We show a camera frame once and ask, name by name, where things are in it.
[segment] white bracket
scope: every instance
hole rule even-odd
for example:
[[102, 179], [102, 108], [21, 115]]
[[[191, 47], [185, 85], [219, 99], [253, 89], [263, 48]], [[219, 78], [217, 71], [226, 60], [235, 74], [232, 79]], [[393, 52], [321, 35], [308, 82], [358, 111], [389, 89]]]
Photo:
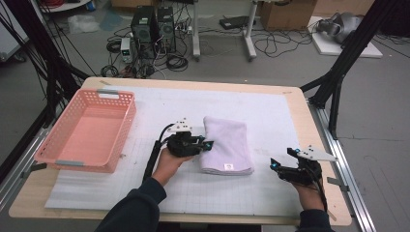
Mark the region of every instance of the white bracket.
[[307, 160], [325, 160], [325, 161], [338, 161], [338, 158], [321, 151], [318, 148], [315, 148], [309, 145], [304, 150], [301, 150], [298, 153], [298, 157], [305, 158]]
[[168, 132], [186, 132], [191, 131], [192, 126], [187, 122], [187, 118], [177, 121], [172, 127], [168, 128]]

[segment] pink plastic basket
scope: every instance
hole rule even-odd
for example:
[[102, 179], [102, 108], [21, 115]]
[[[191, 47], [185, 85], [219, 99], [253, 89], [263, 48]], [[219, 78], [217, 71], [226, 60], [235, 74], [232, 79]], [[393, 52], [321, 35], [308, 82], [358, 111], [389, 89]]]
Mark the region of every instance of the pink plastic basket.
[[132, 92], [80, 89], [34, 159], [59, 169], [112, 173], [135, 112]]

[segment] person's right hand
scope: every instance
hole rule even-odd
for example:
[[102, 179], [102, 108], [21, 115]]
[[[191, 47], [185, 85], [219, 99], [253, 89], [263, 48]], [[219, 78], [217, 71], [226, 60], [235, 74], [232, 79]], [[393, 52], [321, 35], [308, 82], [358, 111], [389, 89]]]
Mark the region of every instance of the person's right hand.
[[164, 148], [161, 150], [157, 169], [153, 173], [152, 177], [162, 186], [165, 186], [169, 179], [175, 175], [181, 164], [190, 159], [192, 159], [192, 157], [177, 158], [173, 156], [167, 148]]
[[310, 186], [302, 186], [292, 183], [292, 185], [299, 193], [299, 200], [301, 201], [304, 210], [325, 210], [319, 191], [317, 191], [314, 184]]

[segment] folded towel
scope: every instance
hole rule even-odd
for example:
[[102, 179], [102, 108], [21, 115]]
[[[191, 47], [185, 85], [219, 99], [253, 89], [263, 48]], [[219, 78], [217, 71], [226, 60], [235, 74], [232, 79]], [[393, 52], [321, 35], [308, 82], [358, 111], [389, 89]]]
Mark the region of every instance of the folded towel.
[[242, 176], [253, 172], [247, 141], [247, 125], [231, 120], [205, 117], [206, 140], [214, 141], [211, 151], [200, 156], [205, 173]]

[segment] sleeve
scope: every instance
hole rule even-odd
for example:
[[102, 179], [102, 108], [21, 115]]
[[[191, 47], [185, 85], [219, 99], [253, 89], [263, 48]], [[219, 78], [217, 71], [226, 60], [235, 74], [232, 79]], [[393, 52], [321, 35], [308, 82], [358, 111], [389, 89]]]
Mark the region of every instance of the sleeve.
[[301, 212], [301, 224], [297, 232], [335, 232], [329, 222], [329, 215], [321, 210]]
[[162, 185], [154, 178], [149, 178], [141, 187], [131, 190], [108, 212], [96, 232], [154, 232], [160, 219], [158, 205], [165, 198]]

